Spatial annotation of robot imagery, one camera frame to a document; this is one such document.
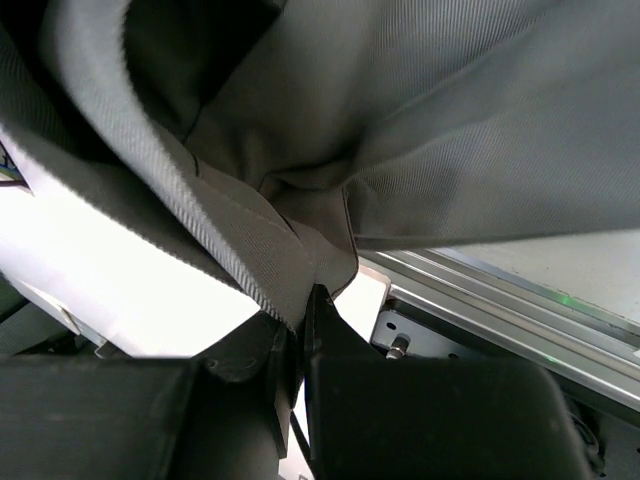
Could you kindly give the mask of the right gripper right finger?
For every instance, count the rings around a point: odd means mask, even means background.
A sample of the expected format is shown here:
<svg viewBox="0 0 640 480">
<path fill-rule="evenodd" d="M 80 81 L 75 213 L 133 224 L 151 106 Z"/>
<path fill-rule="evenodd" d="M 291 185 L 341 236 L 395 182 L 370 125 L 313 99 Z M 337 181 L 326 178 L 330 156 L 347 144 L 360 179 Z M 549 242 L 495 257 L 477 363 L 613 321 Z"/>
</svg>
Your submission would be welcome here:
<svg viewBox="0 0 640 480">
<path fill-rule="evenodd" d="M 563 396 L 519 360 L 391 360 L 315 285 L 305 403 L 318 479 L 588 479 Z"/>
</svg>

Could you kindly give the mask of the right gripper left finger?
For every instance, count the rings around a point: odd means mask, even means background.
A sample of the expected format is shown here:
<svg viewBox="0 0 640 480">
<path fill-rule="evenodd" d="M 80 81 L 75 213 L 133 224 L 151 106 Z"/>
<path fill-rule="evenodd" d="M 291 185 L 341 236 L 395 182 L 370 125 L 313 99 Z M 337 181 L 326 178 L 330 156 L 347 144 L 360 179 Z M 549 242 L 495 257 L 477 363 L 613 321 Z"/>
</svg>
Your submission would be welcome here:
<svg viewBox="0 0 640 480">
<path fill-rule="evenodd" d="M 1 362 L 5 479 L 274 479 L 295 341 L 254 315 L 190 359 L 19 355 Z"/>
</svg>

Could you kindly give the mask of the grey pleated skirt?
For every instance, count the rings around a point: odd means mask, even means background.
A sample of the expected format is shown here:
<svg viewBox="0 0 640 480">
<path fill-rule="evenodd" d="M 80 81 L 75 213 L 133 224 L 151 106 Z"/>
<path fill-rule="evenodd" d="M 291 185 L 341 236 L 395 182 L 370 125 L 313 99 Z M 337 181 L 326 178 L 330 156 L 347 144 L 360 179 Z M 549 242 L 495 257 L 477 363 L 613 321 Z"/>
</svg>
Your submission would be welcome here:
<svg viewBox="0 0 640 480">
<path fill-rule="evenodd" d="M 362 250 L 639 224 L 635 1 L 5 1 L 1 143 L 291 326 Z"/>
</svg>

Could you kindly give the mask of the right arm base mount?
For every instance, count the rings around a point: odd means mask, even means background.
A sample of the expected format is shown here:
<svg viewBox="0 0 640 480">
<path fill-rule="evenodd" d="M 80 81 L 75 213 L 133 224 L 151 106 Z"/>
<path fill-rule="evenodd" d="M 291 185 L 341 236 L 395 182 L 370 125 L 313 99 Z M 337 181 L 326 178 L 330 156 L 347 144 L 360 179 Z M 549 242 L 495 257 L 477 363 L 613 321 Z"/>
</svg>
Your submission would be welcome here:
<svg viewBox="0 0 640 480">
<path fill-rule="evenodd" d="M 379 313 L 369 343 L 401 357 L 450 360 L 517 359 L 519 356 L 420 310 Z M 588 451 L 595 479 L 639 477 L 639 414 L 558 373 L 552 377 Z"/>
</svg>

